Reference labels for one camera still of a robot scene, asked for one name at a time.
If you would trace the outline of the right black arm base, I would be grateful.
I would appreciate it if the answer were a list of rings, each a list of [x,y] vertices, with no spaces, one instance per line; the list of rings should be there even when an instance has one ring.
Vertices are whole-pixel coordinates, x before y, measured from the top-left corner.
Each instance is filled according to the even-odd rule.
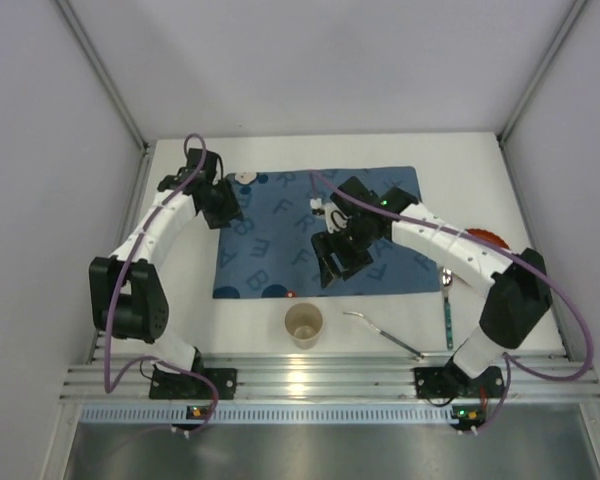
[[[416,397],[421,400],[496,399],[504,393],[500,368],[488,367],[476,379],[453,376],[445,367],[413,369]]]

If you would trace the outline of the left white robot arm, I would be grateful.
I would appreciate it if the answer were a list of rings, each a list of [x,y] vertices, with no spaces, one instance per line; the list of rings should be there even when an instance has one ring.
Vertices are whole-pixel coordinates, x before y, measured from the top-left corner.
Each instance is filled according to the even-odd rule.
[[[168,328],[170,307],[159,271],[175,240],[196,217],[211,230],[243,218],[221,156],[206,148],[184,148],[186,163],[165,176],[147,213],[110,255],[89,265],[94,326],[104,333],[105,357],[113,341],[137,340],[151,347],[152,361],[175,371],[200,368],[199,350]]]

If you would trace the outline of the beige plastic cup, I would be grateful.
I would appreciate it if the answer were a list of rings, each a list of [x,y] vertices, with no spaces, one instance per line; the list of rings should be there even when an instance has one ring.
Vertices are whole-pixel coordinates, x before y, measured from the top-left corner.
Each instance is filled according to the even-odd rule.
[[[315,305],[298,303],[287,311],[284,325],[294,345],[302,350],[309,350],[318,342],[324,318]]]

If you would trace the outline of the blue letter-print cloth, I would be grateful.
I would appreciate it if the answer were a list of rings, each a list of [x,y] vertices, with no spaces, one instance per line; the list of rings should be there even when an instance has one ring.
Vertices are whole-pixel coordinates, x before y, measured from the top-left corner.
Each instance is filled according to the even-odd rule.
[[[387,240],[370,248],[372,264],[351,279],[322,288],[311,245],[325,230],[310,200],[330,195],[306,170],[231,173],[243,218],[220,231],[215,299],[335,297],[433,293],[438,268],[427,257]]]

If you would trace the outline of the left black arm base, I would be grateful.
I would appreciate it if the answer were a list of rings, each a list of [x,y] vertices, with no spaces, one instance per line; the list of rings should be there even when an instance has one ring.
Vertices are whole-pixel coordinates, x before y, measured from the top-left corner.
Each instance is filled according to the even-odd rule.
[[[205,368],[202,375],[216,387],[219,400],[234,399],[237,369]],[[202,380],[155,369],[148,396],[151,400],[211,400],[212,390]]]

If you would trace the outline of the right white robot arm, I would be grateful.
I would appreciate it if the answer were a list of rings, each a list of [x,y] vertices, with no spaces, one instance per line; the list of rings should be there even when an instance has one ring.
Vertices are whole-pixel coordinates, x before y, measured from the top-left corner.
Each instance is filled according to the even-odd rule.
[[[542,281],[546,268],[541,254],[531,248],[514,254],[459,231],[398,187],[379,196],[352,176],[329,201],[312,197],[309,205],[327,224],[311,238],[322,287],[369,266],[372,244],[384,239],[450,269],[484,295],[478,326],[444,367],[453,383],[477,379],[500,356],[518,349],[552,305]]]

